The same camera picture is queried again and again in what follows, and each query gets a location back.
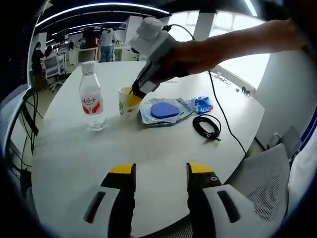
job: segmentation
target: plastic bottle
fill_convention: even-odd
[[[89,129],[99,131],[106,126],[106,118],[103,114],[102,88],[96,75],[96,62],[84,62],[81,69],[83,77],[79,85],[79,94],[83,111],[87,115]]]

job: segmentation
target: office desk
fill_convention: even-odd
[[[195,161],[214,168],[225,182],[244,153],[229,134],[219,106],[213,99],[209,75],[201,73],[163,83],[152,97],[189,99],[210,96],[211,115],[222,123],[221,143],[207,142],[193,126],[193,116],[164,128],[143,128],[137,120],[119,120],[117,90],[131,86],[145,62],[108,62],[97,65],[103,86],[107,127],[89,132],[79,99],[82,76],[78,67],[54,97],[36,139],[32,187],[43,224],[60,229],[67,208],[95,184],[100,184],[115,165],[137,164],[136,206],[132,234],[144,236],[161,230],[189,214],[186,163]],[[260,126],[264,108],[253,98],[214,78],[218,99],[232,132],[247,150]],[[87,226],[83,221],[81,229]]]

